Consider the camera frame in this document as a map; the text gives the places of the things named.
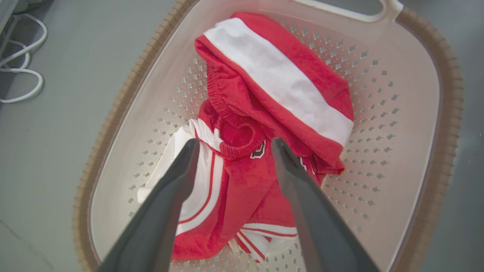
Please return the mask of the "red and white garment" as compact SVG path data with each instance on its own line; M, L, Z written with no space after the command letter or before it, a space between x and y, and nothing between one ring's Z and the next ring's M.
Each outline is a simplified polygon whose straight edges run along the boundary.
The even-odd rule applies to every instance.
M203 260L231 244L263 262L297 237L280 190L271 141L282 138L313 181L340 174L354 126L349 83L278 22L236 12L195 40L207 94L195 119L168 141L142 203L185 143L200 141L172 259Z

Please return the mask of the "cream perforated laundry basket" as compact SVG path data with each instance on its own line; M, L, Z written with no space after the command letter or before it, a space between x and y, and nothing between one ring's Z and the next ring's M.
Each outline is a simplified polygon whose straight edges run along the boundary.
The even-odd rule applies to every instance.
M315 0L177 0L128 75L80 179L72 229L96 272L139 208L171 135L207 99L194 41L234 12L278 21L349 82L355 125L322 191L381 271L417 272L452 176L462 119L458 61L398 0L365 15Z

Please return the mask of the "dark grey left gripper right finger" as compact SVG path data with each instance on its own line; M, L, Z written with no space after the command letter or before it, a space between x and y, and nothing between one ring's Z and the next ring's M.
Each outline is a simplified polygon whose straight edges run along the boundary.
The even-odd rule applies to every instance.
M380 272L344 219L282 138L271 142L277 180L289 201L307 272Z

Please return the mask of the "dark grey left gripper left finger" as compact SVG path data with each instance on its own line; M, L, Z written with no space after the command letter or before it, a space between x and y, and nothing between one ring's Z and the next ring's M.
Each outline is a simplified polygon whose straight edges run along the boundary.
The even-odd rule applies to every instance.
M183 202L194 188L200 143L188 140L99 266L99 272L168 272Z

